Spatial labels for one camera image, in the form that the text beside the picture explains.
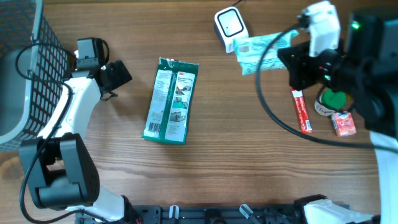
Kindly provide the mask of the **green gloves package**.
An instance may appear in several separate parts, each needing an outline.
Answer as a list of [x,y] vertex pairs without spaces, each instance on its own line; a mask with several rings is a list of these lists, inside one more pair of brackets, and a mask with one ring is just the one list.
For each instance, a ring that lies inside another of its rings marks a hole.
[[142,138],[184,145],[199,64],[160,58]]

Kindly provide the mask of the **green white round can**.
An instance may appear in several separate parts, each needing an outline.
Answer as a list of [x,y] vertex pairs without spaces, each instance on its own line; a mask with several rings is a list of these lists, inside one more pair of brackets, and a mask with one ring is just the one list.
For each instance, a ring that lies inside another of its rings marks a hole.
[[330,116],[346,104],[346,94],[334,92],[331,89],[324,91],[314,102],[315,111],[322,116]]

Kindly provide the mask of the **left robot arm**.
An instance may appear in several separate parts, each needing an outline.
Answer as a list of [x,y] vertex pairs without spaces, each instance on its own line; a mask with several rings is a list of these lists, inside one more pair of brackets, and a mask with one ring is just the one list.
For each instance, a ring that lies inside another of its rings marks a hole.
[[109,62],[109,46],[100,38],[77,41],[71,72],[59,80],[40,78],[27,71],[25,79],[41,85],[62,87],[62,95],[49,123],[35,139],[23,140],[20,159],[24,169],[19,204],[24,218],[29,215],[25,193],[40,209],[65,211],[49,223],[77,214],[78,223],[141,223],[141,216],[124,195],[110,192],[100,184],[97,168],[83,142],[90,116],[104,95],[131,81],[121,60]]

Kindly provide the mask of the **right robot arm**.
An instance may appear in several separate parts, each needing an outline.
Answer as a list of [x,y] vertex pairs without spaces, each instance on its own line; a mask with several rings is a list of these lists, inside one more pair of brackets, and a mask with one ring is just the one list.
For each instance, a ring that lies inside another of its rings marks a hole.
[[303,90],[321,83],[352,97],[376,153],[381,223],[397,223],[397,7],[352,12],[345,44],[331,36],[338,20],[324,7],[306,8],[298,26],[311,39],[277,53],[289,85]]

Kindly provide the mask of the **light green wipes pack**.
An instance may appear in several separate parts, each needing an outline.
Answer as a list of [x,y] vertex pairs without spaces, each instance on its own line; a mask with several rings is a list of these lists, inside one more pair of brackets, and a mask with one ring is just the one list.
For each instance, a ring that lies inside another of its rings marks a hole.
[[[233,47],[234,52],[242,68],[242,75],[250,75],[256,72],[259,59],[264,53],[268,45],[280,34],[269,34],[256,37],[245,37],[240,39],[234,39]],[[279,49],[287,48],[291,46],[291,40],[298,36],[297,30],[292,30],[281,37],[267,52],[262,64],[261,71],[264,70],[285,70],[285,65],[277,56]]]

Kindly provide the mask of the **red white stick sachet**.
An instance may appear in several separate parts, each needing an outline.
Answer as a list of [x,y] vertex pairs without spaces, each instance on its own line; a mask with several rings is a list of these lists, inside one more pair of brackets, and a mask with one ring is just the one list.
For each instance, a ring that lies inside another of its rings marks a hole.
[[295,109],[300,123],[300,130],[303,134],[313,133],[312,125],[308,115],[305,99],[303,97],[303,91],[291,89],[292,96],[295,103]]

